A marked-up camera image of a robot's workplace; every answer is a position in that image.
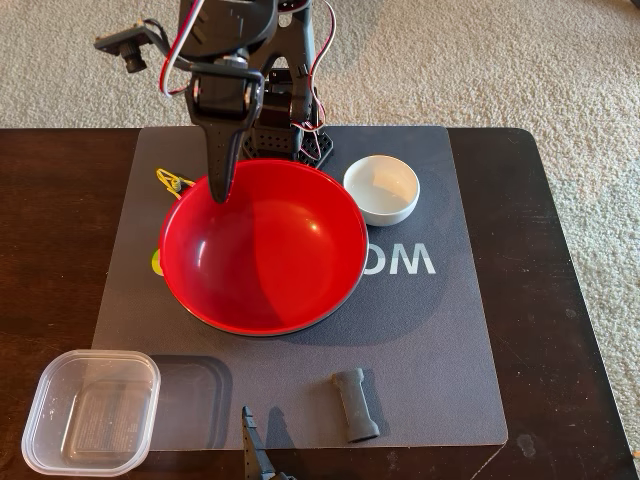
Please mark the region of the black gripper blue servo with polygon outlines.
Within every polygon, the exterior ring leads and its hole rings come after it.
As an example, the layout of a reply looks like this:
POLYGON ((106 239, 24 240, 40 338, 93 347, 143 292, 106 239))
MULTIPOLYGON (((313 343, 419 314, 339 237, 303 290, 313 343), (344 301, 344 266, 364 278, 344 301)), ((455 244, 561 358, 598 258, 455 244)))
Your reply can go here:
POLYGON ((216 203, 231 191, 245 133, 263 104, 264 76, 245 65, 194 64, 185 98, 205 135, 207 178, 216 203))

